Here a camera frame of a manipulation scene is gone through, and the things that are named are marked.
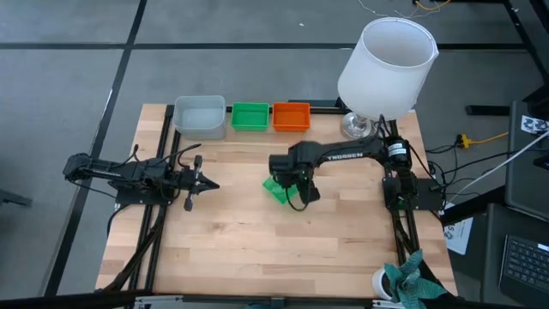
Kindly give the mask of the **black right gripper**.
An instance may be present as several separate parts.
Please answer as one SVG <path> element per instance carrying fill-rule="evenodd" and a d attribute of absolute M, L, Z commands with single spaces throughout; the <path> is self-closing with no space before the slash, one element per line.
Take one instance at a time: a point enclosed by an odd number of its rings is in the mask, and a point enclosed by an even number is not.
<path fill-rule="evenodd" d="M 310 173 L 308 165 L 297 163 L 289 154 L 271 154 L 268 158 L 268 169 L 274 182 L 288 189 L 290 193 L 299 191 L 302 173 Z"/>

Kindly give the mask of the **green perforated plastic basket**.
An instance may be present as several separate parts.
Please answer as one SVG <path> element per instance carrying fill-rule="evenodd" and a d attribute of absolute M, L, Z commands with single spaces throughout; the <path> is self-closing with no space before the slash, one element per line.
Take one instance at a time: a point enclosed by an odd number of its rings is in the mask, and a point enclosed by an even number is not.
<path fill-rule="evenodd" d="M 288 189 L 283 188 L 281 185 L 277 185 L 272 178 L 266 179 L 262 183 L 262 186 L 280 204 L 286 204 L 288 202 L 288 198 L 293 197 L 297 194 L 290 193 Z"/>
<path fill-rule="evenodd" d="M 269 123 L 269 104 L 234 102 L 231 125 L 236 131 L 265 131 Z"/>

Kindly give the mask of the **orange perforated plastic basket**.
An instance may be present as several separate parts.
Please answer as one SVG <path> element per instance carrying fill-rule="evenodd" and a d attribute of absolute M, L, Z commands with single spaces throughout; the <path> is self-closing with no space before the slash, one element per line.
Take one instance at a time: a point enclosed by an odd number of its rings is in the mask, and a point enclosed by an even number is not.
<path fill-rule="evenodd" d="M 311 107 L 308 102 L 275 102 L 273 127 L 276 131 L 305 132 L 311 125 Z"/>

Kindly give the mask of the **grey plastic bin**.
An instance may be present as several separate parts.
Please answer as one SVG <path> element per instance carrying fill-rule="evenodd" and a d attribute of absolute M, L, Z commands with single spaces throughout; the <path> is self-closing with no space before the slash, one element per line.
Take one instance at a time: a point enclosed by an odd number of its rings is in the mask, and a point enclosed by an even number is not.
<path fill-rule="evenodd" d="M 172 124 L 187 140 L 222 140 L 226 135 L 226 100 L 220 95 L 180 96 Z"/>

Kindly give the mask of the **white plant pot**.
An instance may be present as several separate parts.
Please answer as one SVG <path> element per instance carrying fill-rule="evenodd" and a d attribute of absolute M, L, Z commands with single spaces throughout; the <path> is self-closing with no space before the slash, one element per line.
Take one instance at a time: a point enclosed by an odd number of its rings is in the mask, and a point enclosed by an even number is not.
<path fill-rule="evenodd" d="M 371 278 L 371 285 L 376 295 L 383 300 L 391 300 L 390 280 L 385 273 L 384 268 L 375 271 Z"/>

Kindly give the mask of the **white lamp shade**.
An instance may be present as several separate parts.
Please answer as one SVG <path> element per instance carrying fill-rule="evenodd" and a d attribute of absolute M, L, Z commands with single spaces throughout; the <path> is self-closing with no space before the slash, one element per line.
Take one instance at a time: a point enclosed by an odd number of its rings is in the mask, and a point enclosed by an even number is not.
<path fill-rule="evenodd" d="M 439 51 L 433 35 L 404 18 L 368 23 L 337 82 L 343 103 L 363 118 L 404 117 L 416 104 Z"/>

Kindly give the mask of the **white paper sheet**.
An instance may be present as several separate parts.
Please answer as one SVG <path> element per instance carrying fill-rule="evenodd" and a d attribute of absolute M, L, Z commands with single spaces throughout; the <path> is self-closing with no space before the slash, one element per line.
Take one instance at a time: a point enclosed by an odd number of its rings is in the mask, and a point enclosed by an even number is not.
<path fill-rule="evenodd" d="M 467 253 L 473 221 L 473 217 L 468 217 L 467 219 L 443 227 L 446 246 L 450 251 L 460 255 Z"/>

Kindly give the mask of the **grey floor object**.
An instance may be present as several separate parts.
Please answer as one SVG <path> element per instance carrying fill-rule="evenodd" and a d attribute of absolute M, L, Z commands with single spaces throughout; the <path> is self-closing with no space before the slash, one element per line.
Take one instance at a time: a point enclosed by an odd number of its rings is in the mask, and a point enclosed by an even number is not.
<path fill-rule="evenodd" d="M 32 199 L 0 189 L 0 205 L 4 203 L 14 203 L 21 206 L 30 206 L 32 201 Z"/>

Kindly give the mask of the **black floor bar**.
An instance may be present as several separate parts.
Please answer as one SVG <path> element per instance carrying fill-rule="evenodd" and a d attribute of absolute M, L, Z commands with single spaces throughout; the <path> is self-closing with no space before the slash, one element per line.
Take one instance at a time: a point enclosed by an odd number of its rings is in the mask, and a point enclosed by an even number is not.
<path fill-rule="evenodd" d="M 465 106 L 465 112 L 469 116 L 509 116 L 510 108 L 508 106 Z"/>

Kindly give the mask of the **dark grey desk panel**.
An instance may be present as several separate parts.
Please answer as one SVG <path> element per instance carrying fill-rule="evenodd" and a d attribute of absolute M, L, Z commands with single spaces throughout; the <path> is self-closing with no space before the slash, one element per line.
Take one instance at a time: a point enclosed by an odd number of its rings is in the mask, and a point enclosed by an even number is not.
<path fill-rule="evenodd" d="M 526 103 L 510 107 L 509 151 L 528 146 L 538 136 L 522 129 L 522 117 L 530 116 Z M 506 166 L 505 202 L 512 209 L 549 221 L 549 170 L 534 160 L 549 155 L 549 138 L 536 142 Z"/>
<path fill-rule="evenodd" d="M 535 304 L 530 306 L 524 301 L 519 300 L 520 296 L 518 294 L 525 297 L 524 292 L 526 292 L 527 296 L 533 296 L 533 294 L 526 290 L 524 284 L 518 282 L 518 290 L 515 290 L 511 294 L 501 292 L 498 286 L 504 258 L 505 237 L 508 234 L 515 235 L 549 245 L 549 222 L 524 215 L 499 204 L 490 203 L 487 208 L 486 224 L 486 258 L 480 289 L 481 301 L 500 306 L 549 309 L 549 294 L 538 294 L 534 297 Z"/>

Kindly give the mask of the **white fiducial tag sheet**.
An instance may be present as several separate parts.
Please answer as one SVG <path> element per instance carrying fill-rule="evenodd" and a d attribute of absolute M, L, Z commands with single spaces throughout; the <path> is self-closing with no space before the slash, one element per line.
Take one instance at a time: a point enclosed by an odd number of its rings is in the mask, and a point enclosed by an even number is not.
<path fill-rule="evenodd" d="M 549 130 L 549 122 L 542 119 L 522 115 L 521 130 L 529 134 L 543 134 L 544 132 Z"/>

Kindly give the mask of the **black keyboard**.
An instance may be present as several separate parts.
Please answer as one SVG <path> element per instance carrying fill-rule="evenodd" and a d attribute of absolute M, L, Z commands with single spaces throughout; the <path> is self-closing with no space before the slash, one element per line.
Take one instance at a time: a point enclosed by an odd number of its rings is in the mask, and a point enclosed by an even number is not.
<path fill-rule="evenodd" d="M 498 289 L 524 306 L 549 309 L 549 244 L 508 234 Z"/>

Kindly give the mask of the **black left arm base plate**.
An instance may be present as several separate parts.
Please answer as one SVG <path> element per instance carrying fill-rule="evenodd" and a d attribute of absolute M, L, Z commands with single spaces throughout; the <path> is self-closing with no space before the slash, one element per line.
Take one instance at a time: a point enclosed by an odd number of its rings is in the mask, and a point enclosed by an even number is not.
<path fill-rule="evenodd" d="M 171 203 L 176 191 L 164 189 L 163 191 L 144 191 L 137 188 L 121 188 L 116 195 L 116 202 L 120 204 L 143 204 L 143 205 L 167 205 Z"/>

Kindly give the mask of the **black aluminium frame rail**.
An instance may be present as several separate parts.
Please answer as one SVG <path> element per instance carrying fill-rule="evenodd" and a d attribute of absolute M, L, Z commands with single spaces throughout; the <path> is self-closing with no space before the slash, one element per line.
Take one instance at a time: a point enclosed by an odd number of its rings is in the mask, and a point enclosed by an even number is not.
<path fill-rule="evenodd" d="M 390 213 L 395 236 L 398 265 L 407 261 L 407 254 L 420 248 L 413 211 L 419 207 L 419 181 L 411 171 L 412 156 L 409 142 L 399 135 L 395 120 L 389 121 L 389 141 L 405 150 L 406 161 L 397 167 L 386 167 L 383 180 L 386 208 Z"/>
<path fill-rule="evenodd" d="M 152 137 L 158 140 L 156 156 L 178 150 L 180 134 L 172 125 L 174 106 L 142 107 L 134 143 L 146 148 Z M 154 294 L 169 205 L 127 204 L 117 207 L 109 221 L 106 248 L 96 282 L 96 294 L 120 298 Z"/>
<path fill-rule="evenodd" d="M 346 114 L 350 112 L 338 100 L 289 100 L 289 103 L 308 103 L 311 114 Z"/>
<path fill-rule="evenodd" d="M 372 308 L 380 300 L 315 298 L 289 296 L 227 296 L 227 295 L 168 295 L 154 294 L 147 290 L 94 292 L 90 294 L 67 294 L 42 296 L 26 299 L 0 300 L 0 309 L 112 309 L 137 303 L 145 305 L 161 300 L 173 300 L 192 303 L 252 304 L 272 306 L 359 306 Z"/>

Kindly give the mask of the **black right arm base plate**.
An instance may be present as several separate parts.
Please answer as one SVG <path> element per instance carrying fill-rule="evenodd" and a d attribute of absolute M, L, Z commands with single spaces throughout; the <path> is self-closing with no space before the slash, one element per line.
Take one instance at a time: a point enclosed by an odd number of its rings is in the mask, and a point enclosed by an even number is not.
<path fill-rule="evenodd" d="M 382 180 L 383 197 L 390 210 L 439 210 L 442 206 L 442 194 L 431 191 L 432 179 L 384 178 Z"/>

